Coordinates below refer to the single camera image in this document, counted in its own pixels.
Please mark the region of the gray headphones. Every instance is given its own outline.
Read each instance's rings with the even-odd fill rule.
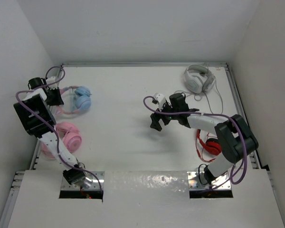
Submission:
[[[185,82],[190,91],[200,94],[210,91],[216,82],[216,78],[209,69],[193,64],[187,67],[185,71]]]

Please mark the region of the white wall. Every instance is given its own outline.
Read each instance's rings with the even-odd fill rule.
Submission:
[[[15,93],[51,65],[16,0],[0,0],[0,216],[14,173],[28,167],[35,143],[13,108]]]
[[[232,69],[285,219],[285,0],[261,0]]]
[[[18,0],[58,62],[226,61],[259,0]]]

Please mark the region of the purple cable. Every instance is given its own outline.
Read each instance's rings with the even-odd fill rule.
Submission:
[[[55,81],[55,82],[53,82],[53,83],[51,83],[51,84],[48,84],[48,85],[39,86],[39,87],[37,87],[37,88],[35,88],[35,89],[44,88],[44,87],[46,87],[46,86],[53,85],[53,84],[55,84],[55,83],[61,81],[61,80],[64,78],[64,76],[65,76],[66,73],[65,73],[64,69],[63,69],[62,67],[60,67],[60,66],[53,66],[53,67],[51,67],[51,68],[47,71],[47,74],[49,73],[49,71],[50,71],[51,69],[56,68],[56,67],[59,67],[59,68],[62,69],[62,71],[64,72],[64,74],[63,74],[63,76],[61,77],[61,79],[59,79],[59,80],[57,80],[57,81]],[[74,167],[74,166],[68,164],[65,160],[63,160],[63,158],[62,158],[61,155],[60,155],[60,150],[59,150],[59,135],[58,135],[57,131],[56,131],[48,122],[46,122],[41,116],[39,116],[36,112],[34,112],[33,110],[31,110],[29,107],[27,107],[27,106],[21,101],[21,99],[19,98],[19,94],[22,94],[22,93],[31,93],[31,92],[33,92],[33,90],[23,90],[23,91],[17,92],[17,93],[16,93],[16,100],[19,102],[19,104],[20,104],[22,107],[24,107],[24,108],[25,108],[26,110],[28,110],[31,114],[33,114],[37,119],[39,119],[42,123],[44,123],[44,124],[55,134],[55,136],[57,137],[57,153],[58,153],[59,159],[60,159],[66,166],[70,167],[71,169],[78,170],[78,171],[84,171],[84,172],[87,172],[87,173],[91,174],[93,177],[95,177],[96,180],[98,181],[99,189],[100,189],[100,191],[103,193],[103,190],[102,190],[100,181],[99,181],[99,179],[97,178],[97,176],[96,176],[95,174],[93,174],[91,171],[88,171],[88,170],[85,170],[85,169],[76,168],[76,167]]]
[[[152,112],[154,112],[154,113],[157,113],[157,114],[162,114],[162,115],[182,115],[182,114],[199,114],[199,115],[201,115],[201,114],[202,114],[202,113],[196,113],[196,112],[178,112],[178,113],[163,113],[163,112],[159,112],[159,111],[156,111],[156,110],[151,109],[151,108],[146,104],[146,99],[148,99],[148,98],[152,98],[152,99],[154,100],[154,97],[153,97],[153,96],[146,96],[146,97],[143,99],[143,104],[144,104],[144,106],[145,106],[147,109],[149,109],[150,111],[152,111]],[[241,163],[240,167],[238,168],[238,170],[237,170],[235,173],[233,173],[235,166],[232,167],[229,180],[231,181],[232,184],[239,184],[239,183],[244,179],[244,177],[245,177],[245,175],[246,175],[246,172],[247,172],[247,150],[246,150],[246,145],[245,145],[244,137],[243,137],[243,135],[242,135],[242,133],[241,133],[241,131],[240,131],[240,129],[239,129],[237,123],[236,123],[231,117],[229,117],[229,116],[227,116],[227,115],[224,115],[224,114],[210,114],[210,113],[205,113],[204,115],[207,115],[207,116],[222,116],[222,117],[225,117],[225,118],[227,118],[228,120],[230,120],[230,121],[232,122],[233,126],[234,126],[235,129],[237,130],[237,133],[238,133],[238,135],[239,135],[239,137],[240,137],[240,140],[241,140],[241,143],[242,143],[242,145],[243,145],[244,158],[242,159],[242,163]],[[239,170],[242,168],[243,164],[244,164],[244,169],[243,169],[243,172],[242,172],[241,177],[240,177],[237,181],[233,181],[233,177],[239,172]],[[216,187],[213,188],[213,189],[217,189],[217,188],[219,188],[220,186],[222,186],[223,184],[218,185],[218,186],[216,186]]]

